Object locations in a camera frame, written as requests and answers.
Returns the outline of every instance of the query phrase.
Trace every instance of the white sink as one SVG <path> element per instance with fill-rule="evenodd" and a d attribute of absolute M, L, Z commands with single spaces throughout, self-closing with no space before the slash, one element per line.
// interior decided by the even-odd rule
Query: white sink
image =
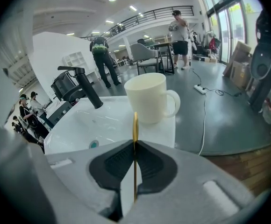
<path fill-rule="evenodd" d="M 99 109 L 88 98 L 73 106 L 44 140 L 45 153 L 71 152 L 132 139 L 134 113 L 127 96 L 100 99 L 104 104 Z M 168 97 L 168 110 L 172 112 L 174 105 Z M 153 125 L 139 123 L 139 139 L 174 147 L 175 117 Z"/>

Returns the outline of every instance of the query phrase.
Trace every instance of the black shorts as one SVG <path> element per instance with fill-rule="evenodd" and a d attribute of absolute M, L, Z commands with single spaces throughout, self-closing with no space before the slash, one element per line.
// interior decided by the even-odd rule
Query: black shorts
<path fill-rule="evenodd" d="M 173 43 L 173 50 L 175 55 L 187 55 L 187 43 L 184 41 L 177 41 Z"/>

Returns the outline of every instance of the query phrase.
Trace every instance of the gold rod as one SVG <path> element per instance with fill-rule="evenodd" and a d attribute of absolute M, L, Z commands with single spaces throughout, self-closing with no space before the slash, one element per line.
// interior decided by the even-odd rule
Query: gold rod
<path fill-rule="evenodd" d="M 134 202 L 136 202 L 136 143 L 139 138 L 139 123 L 137 119 L 137 113 L 134 114 L 133 130 L 132 130 L 132 139 L 134 142 Z"/>

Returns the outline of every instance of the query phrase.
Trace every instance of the white mug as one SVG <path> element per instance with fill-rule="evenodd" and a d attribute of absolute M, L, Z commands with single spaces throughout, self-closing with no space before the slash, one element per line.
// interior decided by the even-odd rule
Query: white mug
<path fill-rule="evenodd" d="M 166 77 L 160 73 L 136 76 L 124 85 L 127 97 L 139 121 L 154 124 L 162 118 L 176 115 L 180 108 L 180 97 L 175 91 L 167 91 Z M 167 95 L 175 100 L 175 111 L 167 112 Z"/>

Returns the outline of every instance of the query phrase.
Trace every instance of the shoe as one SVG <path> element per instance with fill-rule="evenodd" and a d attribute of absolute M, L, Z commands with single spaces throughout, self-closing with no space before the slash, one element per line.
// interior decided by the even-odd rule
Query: shoe
<path fill-rule="evenodd" d="M 186 66 L 183 66 L 181 69 L 182 70 L 188 70 L 188 69 L 190 69 L 190 66 L 186 65 Z"/>

